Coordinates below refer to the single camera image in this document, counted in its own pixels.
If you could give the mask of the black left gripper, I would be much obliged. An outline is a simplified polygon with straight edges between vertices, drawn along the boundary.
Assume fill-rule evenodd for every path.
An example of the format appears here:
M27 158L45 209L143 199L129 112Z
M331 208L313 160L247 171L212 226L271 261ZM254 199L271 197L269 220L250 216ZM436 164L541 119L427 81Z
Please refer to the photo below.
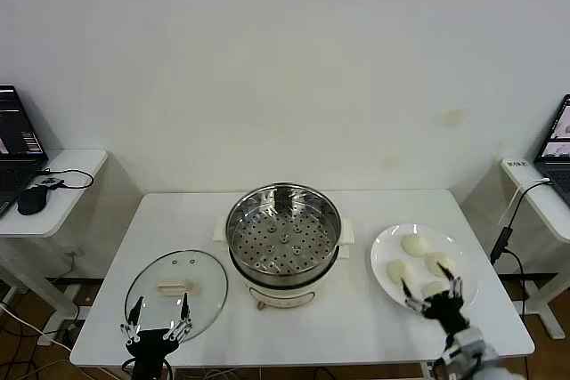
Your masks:
M126 350L131 358L126 365L133 363L132 379L161 379L163 368L167 370L167 378L174 378L174 370L167 361L167 356L178 349L192 330L191 310L188 304L188 294L178 301L176 319L170 315L167 328L143 330L139 335L139 318L143 307L143 297L140 296L126 317L126 323L119 329L126 338Z

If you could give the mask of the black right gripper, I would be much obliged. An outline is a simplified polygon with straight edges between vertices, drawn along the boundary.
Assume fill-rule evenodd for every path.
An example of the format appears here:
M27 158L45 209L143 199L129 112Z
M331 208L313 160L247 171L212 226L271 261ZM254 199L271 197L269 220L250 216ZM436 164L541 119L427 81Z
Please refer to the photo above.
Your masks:
M463 307L463 282L461 277L456 277L440 262L436 266L448 279L449 289L438 294L431 295L424 301L416 298L404 279L401 279L405 304L427 319L435 319L448 336L469 328L469 321L460 313Z

